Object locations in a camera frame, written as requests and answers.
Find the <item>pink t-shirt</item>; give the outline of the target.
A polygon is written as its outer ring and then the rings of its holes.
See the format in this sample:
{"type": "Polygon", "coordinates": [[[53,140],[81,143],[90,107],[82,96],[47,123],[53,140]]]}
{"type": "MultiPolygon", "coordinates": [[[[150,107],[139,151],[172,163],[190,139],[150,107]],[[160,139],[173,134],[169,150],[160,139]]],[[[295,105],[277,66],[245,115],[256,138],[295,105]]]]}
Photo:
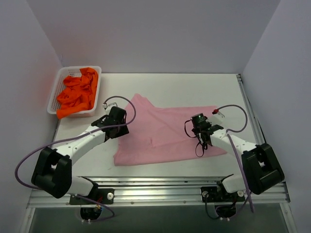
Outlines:
{"type": "Polygon", "coordinates": [[[171,107],[153,106],[146,97],[135,94],[125,108],[128,117],[136,113],[127,127],[129,134],[119,138],[114,155],[115,166],[135,166],[213,157],[226,152],[210,147],[205,152],[197,147],[197,139],[189,138],[191,116],[211,116],[216,106],[171,107]]]}

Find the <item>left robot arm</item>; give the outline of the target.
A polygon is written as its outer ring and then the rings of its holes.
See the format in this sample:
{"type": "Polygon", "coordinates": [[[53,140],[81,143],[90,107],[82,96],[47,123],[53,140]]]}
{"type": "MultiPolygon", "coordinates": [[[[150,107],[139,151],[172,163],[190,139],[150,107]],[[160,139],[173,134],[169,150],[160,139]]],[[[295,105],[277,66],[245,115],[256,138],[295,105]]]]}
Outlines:
{"type": "Polygon", "coordinates": [[[88,178],[73,176],[72,166],[94,147],[128,134],[126,117],[124,109],[113,106],[74,140],[54,149],[45,147],[39,154],[32,184],[57,199],[71,194],[94,203],[100,195],[98,185],[88,178]]]}

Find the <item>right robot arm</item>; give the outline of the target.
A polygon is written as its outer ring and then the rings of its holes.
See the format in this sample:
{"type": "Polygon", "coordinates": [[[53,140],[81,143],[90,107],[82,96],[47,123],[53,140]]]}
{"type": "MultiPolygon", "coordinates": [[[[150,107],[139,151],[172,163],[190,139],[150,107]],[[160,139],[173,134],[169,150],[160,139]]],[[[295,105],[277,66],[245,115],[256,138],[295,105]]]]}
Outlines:
{"type": "Polygon", "coordinates": [[[285,180],[284,172],[273,148],[267,144],[245,141],[222,127],[222,115],[207,118],[202,113],[190,118],[191,130],[203,149],[217,147],[236,157],[241,170],[240,175],[230,175],[216,187],[216,196],[221,200],[229,199],[233,193],[246,191],[259,195],[285,180]]]}

